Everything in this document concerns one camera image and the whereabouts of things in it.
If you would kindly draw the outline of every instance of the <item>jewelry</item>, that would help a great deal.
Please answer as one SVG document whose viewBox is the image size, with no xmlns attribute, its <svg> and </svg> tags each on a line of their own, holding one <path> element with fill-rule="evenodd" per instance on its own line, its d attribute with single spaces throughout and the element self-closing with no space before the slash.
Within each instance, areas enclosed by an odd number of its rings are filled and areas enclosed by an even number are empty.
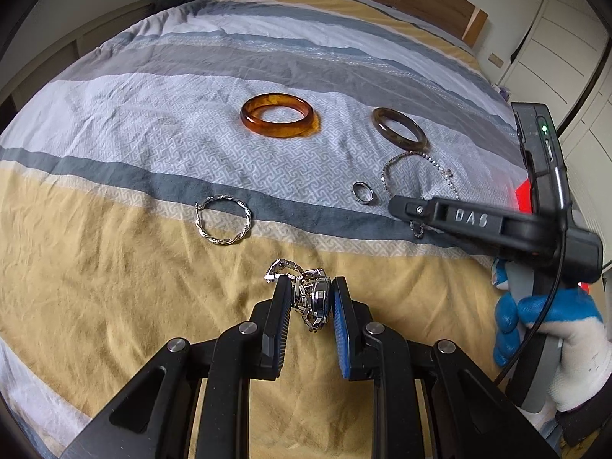
<svg viewBox="0 0 612 459">
<path fill-rule="evenodd" d="M 366 191 L 366 194 L 368 195 L 366 198 L 362 198 L 359 196 L 359 193 L 357 193 L 357 190 L 359 190 L 359 188 L 363 188 Z M 362 205 L 370 205 L 374 201 L 374 190 L 372 190 L 371 186 L 368 183 L 364 183 L 363 181 L 355 181 L 353 183 L 353 188 L 351 188 L 351 191 L 353 192 L 353 196 L 355 197 L 357 202 L 361 203 Z"/>
<path fill-rule="evenodd" d="M 397 134 L 394 130 L 388 127 L 383 119 L 391 119 L 396 122 L 399 122 L 404 127 L 408 128 L 414 136 L 417 137 L 416 141 L 413 141 L 408 138 L 404 138 Z M 372 123 L 382 136 L 393 143 L 393 145 L 398 146 L 402 150 L 406 151 L 429 151 L 429 142 L 427 141 L 427 136 L 423 132 L 423 130 L 419 127 L 419 125 L 405 116 L 401 112 L 393 109 L 385 109 L 385 108 L 377 108 L 372 112 Z"/>
<path fill-rule="evenodd" d="M 293 122 L 268 122 L 255 114 L 270 107 L 289 107 L 301 113 L 304 118 Z M 291 138 L 318 128 L 318 119 L 308 102 L 286 93 L 259 94 L 248 99 L 240 110 L 240 119 L 253 133 L 274 138 Z"/>
<path fill-rule="evenodd" d="M 244 210 L 244 215 L 247 219 L 247 223 L 244 225 L 244 229 L 233 238 L 215 238 L 214 236 L 209 235 L 204 229 L 204 223 L 200 217 L 200 212 L 204 210 L 210 202 L 213 202 L 215 200 L 229 200 L 230 202 L 236 202 Z M 215 243 L 215 245 L 232 245 L 242 240 L 251 229 L 251 226 L 253 226 L 253 222 L 251 220 L 252 217 L 253 213 L 247 207 L 247 204 L 245 204 L 242 200 L 238 200 L 237 198 L 234 198 L 230 195 L 213 195 L 209 196 L 202 203 L 195 203 L 195 226 L 196 228 L 198 228 L 198 231 L 200 231 L 200 235 L 203 238 L 206 238 L 210 243 Z"/>
<path fill-rule="evenodd" d="M 440 164 L 438 164 L 434 159 L 432 159 L 432 157 L 430 157 L 426 153 L 423 153 L 422 151 L 405 151 L 404 153 L 400 153 L 399 155 L 396 155 L 393 158 L 391 158 L 383 166 L 382 174 L 381 174 L 381 181 L 382 181 L 382 185 L 384 186 L 384 189 L 387 190 L 387 193 L 389 193 L 389 195 L 393 196 L 393 193 L 391 192 L 387 184 L 387 180 L 389 179 L 389 168 L 393 164 L 395 164 L 398 160 L 404 157 L 408 157 L 410 155 L 418 155 L 420 157 L 423 157 L 425 160 L 431 162 L 433 166 L 440 172 L 440 174 L 442 175 L 446 183 L 449 185 L 449 187 L 451 187 L 451 190 L 453 191 L 455 195 L 455 200 L 460 200 L 459 191 L 457 190 L 457 187 L 455 187 L 455 185 L 451 181 L 451 178 L 453 177 L 452 171 L 450 169 L 443 169 Z M 423 237 L 423 224 L 422 223 L 418 224 L 417 231 L 414 230 L 415 228 L 414 221 L 410 221 L 409 224 L 410 224 L 410 229 L 412 230 L 412 234 L 414 235 L 414 237 L 419 238 L 419 239 L 422 238 Z"/>
<path fill-rule="evenodd" d="M 280 274 L 283 269 L 292 269 L 298 275 Z M 284 275 L 289 277 L 293 287 L 291 306 L 302 315 L 309 331 L 318 331 L 325 326 L 329 316 L 331 279 L 325 276 L 325 271 L 321 268 L 304 270 L 287 259 L 276 259 L 268 268 L 264 279 L 272 283 Z"/>
</svg>

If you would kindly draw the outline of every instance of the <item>finger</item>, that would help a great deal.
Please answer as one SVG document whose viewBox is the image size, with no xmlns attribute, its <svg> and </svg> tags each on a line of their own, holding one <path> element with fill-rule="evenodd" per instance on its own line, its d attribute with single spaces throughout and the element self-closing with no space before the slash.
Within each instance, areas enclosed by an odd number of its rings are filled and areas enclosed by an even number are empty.
<svg viewBox="0 0 612 459">
<path fill-rule="evenodd" d="M 521 345 L 521 337 L 516 329 L 510 333 L 498 331 L 497 336 L 495 336 L 495 348 L 506 358 L 512 357 L 514 352 L 518 350 L 519 345 Z"/>
<path fill-rule="evenodd" d="M 498 300 L 495 306 L 495 322 L 504 333 L 510 333 L 518 324 L 518 314 L 516 303 L 512 299 L 510 292 L 505 293 Z"/>
<path fill-rule="evenodd" d="M 495 259 L 491 266 L 491 283 L 500 290 L 508 290 L 508 275 L 506 274 L 506 261 Z"/>
<path fill-rule="evenodd" d="M 546 299 L 546 295 L 533 295 L 521 299 L 516 308 L 521 321 L 527 326 L 533 325 L 542 311 Z M 557 292 L 544 322 L 579 321 L 589 317 L 595 317 L 602 321 L 602 316 L 592 297 L 582 288 L 571 288 L 571 290 L 559 290 Z"/>
<path fill-rule="evenodd" d="M 504 355 L 497 347 L 493 349 L 493 360 L 495 361 L 495 364 L 497 364 L 501 368 L 508 363 L 508 359 L 504 357 Z"/>
</svg>

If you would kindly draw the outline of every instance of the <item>ring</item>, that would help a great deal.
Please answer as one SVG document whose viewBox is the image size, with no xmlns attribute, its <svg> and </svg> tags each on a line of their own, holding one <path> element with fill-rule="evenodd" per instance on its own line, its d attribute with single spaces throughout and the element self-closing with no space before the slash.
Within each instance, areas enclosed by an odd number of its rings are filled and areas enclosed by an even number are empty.
<svg viewBox="0 0 612 459">
<path fill-rule="evenodd" d="M 236 202 L 244 210 L 244 215 L 247 218 L 247 224 L 245 224 L 244 229 L 240 231 L 240 233 L 238 233 L 233 238 L 224 238 L 224 239 L 215 238 L 214 236 L 210 236 L 204 229 L 202 219 L 200 218 L 200 211 L 204 210 L 210 202 L 213 202 L 215 200 L 229 200 L 230 202 Z M 244 236 L 251 229 L 251 226 L 253 225 L 251 221 L 252 217 L 253 217 L 253 213 L 247 207 L 247 204 L 245 204 L 242 200 L 238 200 L 237 198 L 234 198 L 230 195 L 213 195 L 213 196 L 209 196 L 201 204 L 197 202 L 195 203 L 195 226 L 196 228 L 198 228 L 198 231 L 200 231 L 200 235 L 203 238 L 206 238 L 210 243 L 215 243 L 215 245 L 232 245 L 233 243 L 236 243 L 242 240 Z"/>
<path fill-rule="evenodd" d="M 416 141 L 412 141 L 411 139 L 404 138 L 397 134 L 394 130 L 392 130 L 388 125 L 383 122 L 383 119 L 391 119 L 396 122 L 399 122 L 406 128 L 408 128 L 414 136 L 417 137 Z M 429 151 L 429 142 L 427 141 L 427 136 L 423 130 L 418 126 L 418 124 L 406 117 L 401 112 L 393 109 L 385 109 L 385 108 L 377 108 L 372 112 L 372 123 L 382 136 L 393 143 L 393 145 L 398 146 L 402 150 L 406 151 Z"/>
<path fill-rule="evenodd" d="M 369 194 L 369 198 L 363 199 L 362 197 L 360 197 L 359 194 L 357 194 L 358 188 L 365 188 L 365 190 Z M 374 201 L 374 190 L 372 190 L 368 183 L 364 183 L 363 181 L 356 181 L 353 183 L 353 188 L 351 188 L 351 191 L 353 192 L 353 196 L 355 197 L 357 202 L 361 203 L 362 205 L 370 205 Z"/>
<path fill-rule="evenodd" d="M 256 117 L 259 110 L 267 107 L 289 107 L 304 116 L 293 122 L 268 122 Z M 253 133 L 274 138 L 291 138 L 317 128 L 318 120 L 308 102 L 297 96 L 286 93 L 259 94 L 248 99 L 240 110 L 240 119 Z"/>
</svg>

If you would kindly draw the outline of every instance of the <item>red object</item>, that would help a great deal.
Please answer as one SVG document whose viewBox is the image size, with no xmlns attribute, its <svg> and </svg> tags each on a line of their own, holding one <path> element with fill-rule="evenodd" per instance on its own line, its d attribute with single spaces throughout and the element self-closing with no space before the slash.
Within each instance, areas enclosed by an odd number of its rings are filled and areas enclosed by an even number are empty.
<svg viewBox="0 0 612 459">
<path fill-rule="evenodd" d="M 518 202 L 518 209 L 521 212 L 526 212 L 531 214 L 533 211 L 531 209 L 531 184 L 528 179 L 516 188 L 514 192 L 516 194 L 516 201 Z"/>
</svg>

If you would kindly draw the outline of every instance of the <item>hand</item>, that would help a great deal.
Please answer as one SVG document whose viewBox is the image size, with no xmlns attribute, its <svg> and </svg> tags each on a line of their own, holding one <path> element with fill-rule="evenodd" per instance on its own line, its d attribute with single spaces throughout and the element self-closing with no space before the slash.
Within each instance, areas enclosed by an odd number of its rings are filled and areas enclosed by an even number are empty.
<svg viewBox="0 0 612 459">
<path fill-rule="evenodd" d="M 505 282 L 507 288 L 503 264 L 494 268 L 494 284 L 503 288 Z M 495 308 L 499 331 L 493 351 L 499 366 L 518 349 L 518 322 L 533 326 L 545 301 L 544 295 L 532 296 L 516 305 L 509 292 L 501 297 Z M 594 397 L 612 374 L 612 344 L 591 296 L 581 288 L 559 290 L 539 331 L 563 339 L 561 364 L 549 389 L 557 409 L 570 411 Z"/>
</svg>

